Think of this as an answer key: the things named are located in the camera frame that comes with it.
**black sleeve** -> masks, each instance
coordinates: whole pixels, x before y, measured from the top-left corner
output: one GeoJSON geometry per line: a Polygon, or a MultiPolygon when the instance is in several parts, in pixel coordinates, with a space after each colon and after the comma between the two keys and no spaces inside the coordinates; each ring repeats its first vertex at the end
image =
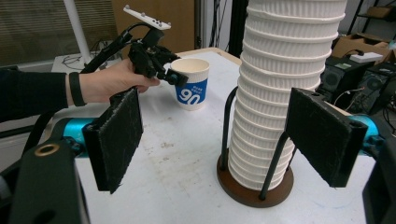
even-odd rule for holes
{"type": "Polygon", "coordinates": [[[0,70],[0,122],[67,108],[65,73],[0,70]]]}

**person's hand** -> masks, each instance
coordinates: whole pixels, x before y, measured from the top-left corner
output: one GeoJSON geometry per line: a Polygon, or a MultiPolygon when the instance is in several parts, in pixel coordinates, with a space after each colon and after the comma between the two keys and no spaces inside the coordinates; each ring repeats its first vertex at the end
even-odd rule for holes
{"type": "MultiPolygon", "coordinates": [[[[139,92],[144,92],[150,86],[158,86],[160,80],[136,74],[131,61],[125,59],[107,69],[80,74],[79,83],[85,103],[105,103],[118,92],[126,91],[133,86],[136,86],[139,92]]],[[[67,103],[74,104],[70,91],[67,93],[67,103]]]]}

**black foam pad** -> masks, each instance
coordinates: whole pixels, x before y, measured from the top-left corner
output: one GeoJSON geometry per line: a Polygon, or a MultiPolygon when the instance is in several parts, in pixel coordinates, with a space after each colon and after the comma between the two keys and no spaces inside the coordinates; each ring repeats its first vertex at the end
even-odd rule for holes
{"type": "Polygon", "coordinates": [[[116,191],[143,133],[136,88],[113,96],[111,107],[83,128],[99,190],[116,191]]]}
{"type": "Polygon", "coordinates": [[[323,98],[293,88],[285,131],[331,187],[345,187],[367,126],[341,114],[323,98]]]}

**cardboard box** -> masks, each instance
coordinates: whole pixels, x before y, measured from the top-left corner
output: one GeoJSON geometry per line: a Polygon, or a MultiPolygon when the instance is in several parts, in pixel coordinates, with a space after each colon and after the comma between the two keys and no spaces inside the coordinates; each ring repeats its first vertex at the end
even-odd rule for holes
{"type": "Polygon", "coordinates": [[[341,37],[335,44],[332,50],[332,56],[337,58],[343,58],[348,53],[355,54],[354,49],[359,49],[363,52],[374,52],[381,54],[384,57],[378,61],[381,62],[393,62],[394,61],[394,50],[388,49],[389,40],[382,39],[378,36],[367,35],[367,34],[354,34],[341,37]]]}
{"type": "Polygon", "coordinates": [[[369,7],[367,9],[367,16],[384,19],[388,16],[388,14],[392,11],[393,6],[387,7],[369,7]]]}

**electronic equipment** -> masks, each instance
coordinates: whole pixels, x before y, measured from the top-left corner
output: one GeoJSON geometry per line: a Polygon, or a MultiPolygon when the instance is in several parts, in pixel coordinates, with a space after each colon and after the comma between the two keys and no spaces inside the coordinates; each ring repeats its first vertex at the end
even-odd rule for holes
{"type": "Polygon", "coordinates": [[[379,63],[366,70],[351,106],[349,113],[372,115],[386,106],[396,91],[396,63],[379,63]]]}
{"type": "MultiPolygon", "coordinates": [[[[361,81],[364,71],[374,63],[356,63],[348,58],[329,57],[326,68],[320,75],[321,84],[317,92],[326,96],[325,101],[334,104],[337,97],[344,91],[355,90],[361,81]]],[[[345,108],[352,99],[348,94],[336,101],[336,106],[345,108]]]]}

